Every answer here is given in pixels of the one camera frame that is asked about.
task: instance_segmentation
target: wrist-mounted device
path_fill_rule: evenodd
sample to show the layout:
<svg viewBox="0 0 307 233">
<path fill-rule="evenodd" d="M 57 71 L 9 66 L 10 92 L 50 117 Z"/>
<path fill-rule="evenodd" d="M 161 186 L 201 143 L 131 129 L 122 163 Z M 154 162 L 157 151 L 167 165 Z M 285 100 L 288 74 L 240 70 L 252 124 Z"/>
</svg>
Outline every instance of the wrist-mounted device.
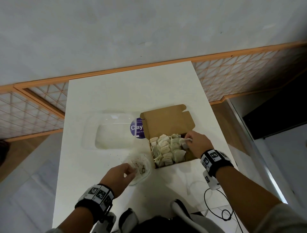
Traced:
<svg viewBox="0 0 307 233">
<path fill-rule="evenodd" d="M 94 224 L 107 216 L 111 207 L 112 200 L 114 199 L 113 191 L 106 185 L 95 184 L 88 188 L 86 192 L 79 198 L 77 207 L 85 207 L 93 215 Z"/>
<path fill-rule="evenodd" d="M 211 177 L 215 177 L 217 170 L 221 167 L 233 167 L 230 159 L 223 152 L 218 150 L 205 151 L 201 156 L 200 162 Z"/>
</svg>

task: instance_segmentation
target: person's right forearm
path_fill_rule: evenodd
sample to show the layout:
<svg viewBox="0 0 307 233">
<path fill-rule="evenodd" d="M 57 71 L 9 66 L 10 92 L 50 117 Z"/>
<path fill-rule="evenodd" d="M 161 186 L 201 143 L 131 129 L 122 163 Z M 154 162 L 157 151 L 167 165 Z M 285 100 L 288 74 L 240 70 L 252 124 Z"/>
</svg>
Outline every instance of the person's right forearm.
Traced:
<svg viewBox="0 0 307 233">
<path fill-rule="evenodd" d="M 253 232 L 265 215 L 281 201 L 233 167 L 222 167 L 216 179 L 229 203 L 249 232 Z"/>
</svg>

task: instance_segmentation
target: wooden frame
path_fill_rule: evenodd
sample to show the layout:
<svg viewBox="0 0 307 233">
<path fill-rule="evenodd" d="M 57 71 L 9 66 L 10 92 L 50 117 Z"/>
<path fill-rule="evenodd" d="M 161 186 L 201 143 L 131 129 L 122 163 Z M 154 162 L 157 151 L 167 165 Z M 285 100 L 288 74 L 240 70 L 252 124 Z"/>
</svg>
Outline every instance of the wooden frame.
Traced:
<svg viewBox="0 0 307 233">
<path fill-rule="evenodd" d="M 8 138 L 5 141 L 7 142 L 14 142 L 14 141 L 18 141 L 18 140 L 23 140 L 23 139 L 28 139 L 28 138 L 33 138 L 33 137 L 38 137 L 38 136 L 44 136 L 44 135 L 49 135 L 49 134 L 53 134 L 53 133 L 60 133 L 63 132 L 63 129 L 56 129 L 56 130 L 51 130 L 51 131 L 46 131 L 46 132 L 41 132 L 41 133 L 34 133 L 34 134 L 28 134 L 25 136 L 19 136 L 19 137 L 12 137 L 12 138 Z"/>
<path fill-rule="evenodd" d="M 263 52 L 276 51 L 276 50 L 282 50 L 282 49 L 291 49 L 291 48 L 302 47 L 302 46 L 307 46 L 307 41 L 298 41 L 298 42 L 291 42 L 291 43 L 285 43 L 285 44 L 279 44 L 279 45 L 269 45 L 269 46 L 252 48 L 252 49 L 242 49 L 242 50 L 236 50 L 236 51 L 230 51 L 230 52 L 224 52 L 224 53 L 216 53 L 216 54 L 209 54 L 209 55 L 204 55 L 204 56 L 176 59 L 176 60 L 171 60 L 171 61 L 163 61 L 163 62 L 144 64 L 144 65 L 135 65 L 135 66 L 129 66 L 129 67 L 123 67 L 123 68 L 108 69 L 108 70 L 95 71 L 95 72 L 89 72 L 89 73 L 83 73 L 83 74 L 74 74 L 74 75 L 63 76 L 63 77 L 55 77 L 55 78 L 29 81 L 29 82 L 22 82 L 22 83 L 16 83 L 13 85 L 0 86 L 0 93 L 16 92 L 22 95 L 23 97 L 25 97 L 26 99 L 39 105 L 40 107 L 47 109 L 52 114 L 64 119 L 65 118 L 64 112 L 54 107 L 50 103 L 48 103 L 45 99 L 41 98 L 39 95 L 31 91 L 29 88 L 68 82 L 69 80 L 72 80 L 72 79 L 92 77 L 92 76 L 97 76 L 97 75 L 117 73 L 117 72 L 142 69 L 142 68 L 148 68 L 148 67 L 154 67 L 154 66 L 160 66 L 160 65 L 168 65 L 168 64 L 174 64 L 174 63 L 185 62 L 185 61 L 200 62 L 200 61 L 208 61 L 208 60 L 217 60 L 217 59 L 228 58 L 228 57 L 236 57 L 236 56 L 241 56 L 241 55 L 263 53 Z M 249 95 L 249 94 L 255 94 L 255 93 L 265 92 L 265 91 L 270 91 L 270 90 L 262 90 L 262 91 L 254 91 L 254 92 L 227 95 L 227 96 L 224 96 L 221 100 L 210 102 L 210 104 L 211 105 L 219 104 L 229 98 Z M 26 138 L 31 138 L 31 137 L 41 136 L 41 135 L 48 135 L 51 133 L 62 132 L 62 131 L 63 129 L 58 129 L 58 130 L 53 130 L 53 131 L 36 133 L 32 135 L 25 135 L 25 136 L 10 138 L 10 139 L 7 139 L 7 141 L 16 141 L 16 140 L 21 140 L 21 139 L 26 139 Z"/>
</svg>

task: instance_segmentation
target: lattice panel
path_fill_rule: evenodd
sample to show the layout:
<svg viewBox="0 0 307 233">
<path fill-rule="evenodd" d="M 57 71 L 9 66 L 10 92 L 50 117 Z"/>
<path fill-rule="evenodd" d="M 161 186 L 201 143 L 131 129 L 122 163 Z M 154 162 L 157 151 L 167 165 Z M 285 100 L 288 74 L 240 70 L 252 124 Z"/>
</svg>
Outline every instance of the lattice panel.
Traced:
<svg viewBox="0 0 307 233">
<path fill-rule="evenodd" d="M 18 137 L 63 127 L 62 119 L 19 94 L 0 94 L 0 138 Z"/>
<path fill-rule="evenodd" d="M 29 88 L 50 104 L 65 112 L 68 82 Z"/>
<path fill-rule="evenodd" d="M 305 47 L 194 62 L 209 101 L 225 95 L 277 88 L 295 76 L 307 61 Z"/>
</svg>

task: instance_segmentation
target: sleeve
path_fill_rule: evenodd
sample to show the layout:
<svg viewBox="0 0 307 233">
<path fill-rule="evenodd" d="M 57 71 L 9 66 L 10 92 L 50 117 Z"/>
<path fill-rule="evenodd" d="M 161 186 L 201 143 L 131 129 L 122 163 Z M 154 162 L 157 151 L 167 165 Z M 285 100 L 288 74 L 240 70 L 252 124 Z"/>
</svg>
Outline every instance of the sleeve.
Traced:
<svg viewBox="0 0 307 233">
<path fill-rule="evenodd" d="M 64 232 L 61 229 L 53 228 L 53 229 L 46 231 L 46 233 L 64 233 Z"/>
<path fill-rule="evenodd" d="M 281 203 L 274 206 L 257 226 L 255 233 L 301 233 L 307 232 L 307 221 L 290 206 Z"/>
</svg>

